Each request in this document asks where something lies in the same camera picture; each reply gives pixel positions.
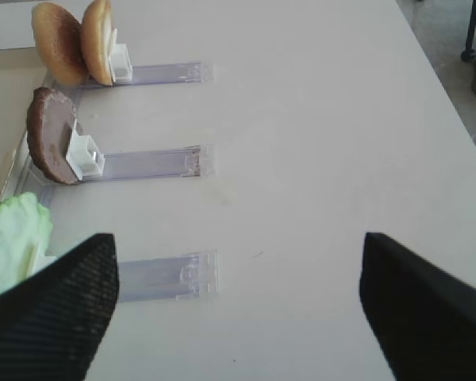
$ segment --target bun half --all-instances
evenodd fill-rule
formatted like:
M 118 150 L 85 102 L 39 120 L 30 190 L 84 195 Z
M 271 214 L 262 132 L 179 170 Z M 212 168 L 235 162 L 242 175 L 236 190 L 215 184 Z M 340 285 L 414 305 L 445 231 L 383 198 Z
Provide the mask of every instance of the bun half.
M 91 76 L 102 85 L 113 85 L 108 65 L 113 16 L 109 0 L 94 0 L 83 15 L 81 49 Z
M 32 29 L 37 53 L 56 81 L 68 86 L 88 79 L 81 52 L 81 25 L 66 9 L 42 2 L 32 9 Z

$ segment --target clear plastic tray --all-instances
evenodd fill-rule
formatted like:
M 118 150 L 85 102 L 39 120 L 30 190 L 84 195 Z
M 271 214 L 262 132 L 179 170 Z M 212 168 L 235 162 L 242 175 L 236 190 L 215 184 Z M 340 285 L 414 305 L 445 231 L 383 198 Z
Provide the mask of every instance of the clear plastic tray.
M 163 151 L 105 154 L 104 157 L 106 165 L 102 176 L 84 178 L 80 182 L 81 184 L 214 174 L 213 147 L 211 145 L 197 145 Z M 8 196 L 4 194 L 2 199 L 10 195 L 32 192 L 36 194 L 39 202 L 48 208 L 58 187 L 67 186 L 46 179 L 33 164 L 32 159 L 27 157 L 17 182 L 15 182 L 13 193 Z
M 187 63 L 169 63 L 166 65 L 134 66 L 132 80 L 129 82 L 114 83 L 118 86 L 163 85 L 167 83 L 203 83 L 213 78 L 212 68 L 208 63 L 201 61 Z M 103 86 L 90 79 L 84 90 L 101 89 Z
M 192 299 L 217 292 L 217 252 L 118 264 L 119 302 Z

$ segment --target white tabletop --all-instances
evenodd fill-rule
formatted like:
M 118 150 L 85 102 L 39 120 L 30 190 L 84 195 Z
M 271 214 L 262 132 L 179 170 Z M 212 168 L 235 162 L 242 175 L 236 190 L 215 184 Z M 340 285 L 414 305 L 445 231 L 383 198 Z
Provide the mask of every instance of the white tabletop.
M 103 152 L 215 144 L 219 175 L 65 188 L 53 244 L 216 248 L 221 292 L 118 305 L 88 379 L 393 379 L 359 302 L 365 232 L 476 286 L 476 150 L 395 1 L 113 7 L 133 64 L 216 79 L 86 92 L 83 127 Z

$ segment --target black chair leg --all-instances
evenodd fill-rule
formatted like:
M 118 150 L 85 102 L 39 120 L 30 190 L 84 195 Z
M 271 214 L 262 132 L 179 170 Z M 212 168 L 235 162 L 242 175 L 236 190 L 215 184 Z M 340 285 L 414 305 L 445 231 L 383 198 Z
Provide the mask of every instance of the black chair leg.
M 476 0 L 473 0 L 473 7 L 470 12 L 469 29 L 467 30 L 466 50 L 462 52 L 460 58 L 463 62 L 470 62 L 476 58 L 476 51 L 473 49 L 474 31 L 476 30 Z

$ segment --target floor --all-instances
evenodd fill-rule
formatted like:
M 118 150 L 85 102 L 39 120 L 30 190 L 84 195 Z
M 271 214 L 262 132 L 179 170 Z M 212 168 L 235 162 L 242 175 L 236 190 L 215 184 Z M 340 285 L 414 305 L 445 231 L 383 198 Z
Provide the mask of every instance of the floor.
M 473 66 L 460 60 L 472 0 L 397 2 L 476 144 L 476 97 L 470 90 Z

